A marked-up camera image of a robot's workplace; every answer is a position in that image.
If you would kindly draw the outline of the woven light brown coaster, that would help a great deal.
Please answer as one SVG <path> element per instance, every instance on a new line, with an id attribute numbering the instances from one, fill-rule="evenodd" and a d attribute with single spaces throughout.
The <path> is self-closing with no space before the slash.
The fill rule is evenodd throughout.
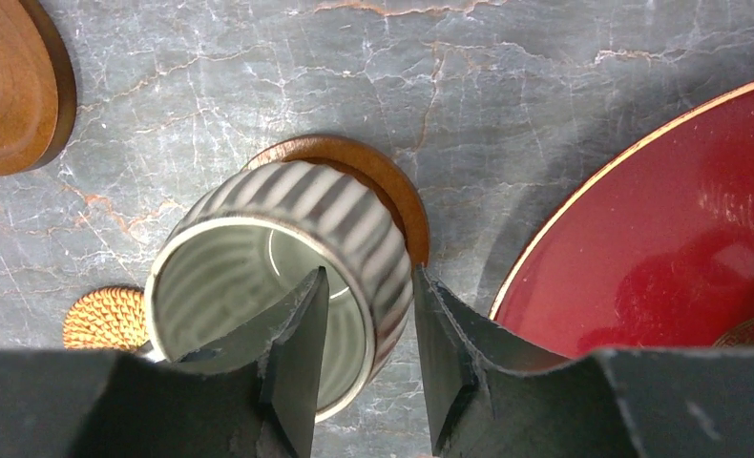
<path id="1" fill-rule="evenodd" d="M 66 349 L 134 351 L 148 342 L 143 292 L 127 286 L 98 288 L 78 299 L 62 327 Z"/>

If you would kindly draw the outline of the grey ribbed mug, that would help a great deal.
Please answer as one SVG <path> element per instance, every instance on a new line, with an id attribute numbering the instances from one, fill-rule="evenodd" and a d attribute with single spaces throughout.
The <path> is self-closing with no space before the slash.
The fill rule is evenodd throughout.
<path id="1" fill-rule="evenodd" d="M 144 288 L 150 345 L 177 361 L 260 316 L 317 267 L 329 281 L 316 411 L 323 421 L 386 364 L 414 296 L 404 235 L 355 177 L 271 162 L 203 195 L 153 261 Z"/>

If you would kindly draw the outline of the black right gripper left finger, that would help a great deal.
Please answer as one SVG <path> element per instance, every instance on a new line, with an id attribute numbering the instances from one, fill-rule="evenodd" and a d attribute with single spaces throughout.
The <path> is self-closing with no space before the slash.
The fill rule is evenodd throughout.
<path id="1" fill-rule="evenodd" d="M 178 366 L 202 375 L 184 457 L 307 457 L 327 332 L 329 281 L 311 270 L 282 299 Z"/>

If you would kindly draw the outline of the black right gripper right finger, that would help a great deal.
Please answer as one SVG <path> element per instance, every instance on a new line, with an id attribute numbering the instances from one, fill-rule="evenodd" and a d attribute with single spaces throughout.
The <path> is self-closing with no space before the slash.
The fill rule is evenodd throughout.
<path id="1" fill-rule="evenodd" d="M 490 457 L 511 437 L 514 380 L 568 360 L 481 315 L 422 266 L 413 283 L 431 451 Z"/>

